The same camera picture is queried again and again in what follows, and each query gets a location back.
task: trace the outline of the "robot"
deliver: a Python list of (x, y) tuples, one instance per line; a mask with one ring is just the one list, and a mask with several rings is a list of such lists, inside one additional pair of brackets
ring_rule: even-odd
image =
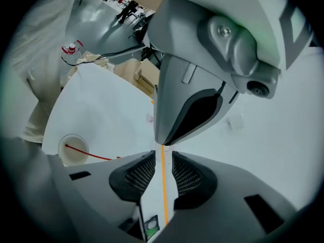
[[(163, 0), (144, 38), (165, 53), (154, 93), (156, 142), (204, 131), (239, 94), (273, 98), (312, 37), (288, 0)], [(5, 140), (2, 149), (20, 155), (4, 154), (6, 175), (27, 219), (53, 241), (147, 240), (141, 195), (155, 172), (154, 151), (65, 168), (22, 141)], [(272, 242), (291, 225), (294, 207), (251, 173), (187, 153), (172, 158), (179, 197), (157, 243)]]

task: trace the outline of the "metal screw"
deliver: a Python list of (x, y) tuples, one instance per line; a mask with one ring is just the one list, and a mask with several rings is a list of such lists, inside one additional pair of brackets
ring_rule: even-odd
[(227, 38), (227, 37), (229, 37), (229, 35), (231, 34), (231, 30), (230, 30), (230, 28), (228, 28), (227, 26), (225, 26), (225, 25), (221, 25), (221, 26), (219, 26), (219, 28), (218, 28), (218, 33), (219, 33), (219, 35), (221, 35), (223, 38)]

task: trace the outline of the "table surface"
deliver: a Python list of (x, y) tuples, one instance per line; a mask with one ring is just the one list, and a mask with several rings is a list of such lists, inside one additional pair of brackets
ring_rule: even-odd
[[(89, 153), (116, 158), (154, 149), (151, 98), (93, 63), (82, 64), (63, 89), (46, 126), (42, 149), (57, 154), (61, 138), (77, 134)], [(86, 164), (105, 161), (89, 156)]]

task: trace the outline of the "black mesh grille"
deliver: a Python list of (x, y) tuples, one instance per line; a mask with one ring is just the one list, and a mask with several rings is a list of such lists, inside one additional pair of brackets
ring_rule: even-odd
[(201, 173), (175, 157), (173, 158), (172, 173), (177, 183), (179, 196), (200, 185)]
[(141, 194), (144, 193), (150, 183), (155, 172), (155, 156), (143, 161), (141, 165), (127, 171), (125, 175), (126, 182), (138, 190)]

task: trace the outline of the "orange line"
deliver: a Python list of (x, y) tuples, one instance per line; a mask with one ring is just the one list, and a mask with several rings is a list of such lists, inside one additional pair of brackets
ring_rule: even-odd
[(166, 183), (166, 164), (164, 158), (164, 146), (161, 145), (161, 163), (162, 163), (162, 182), (163, 182), (163, 203), (164, 203), (164, 219), (166, 226), (169, 223), (168, 219), (168, 203), (167, 203), (167, 183)]

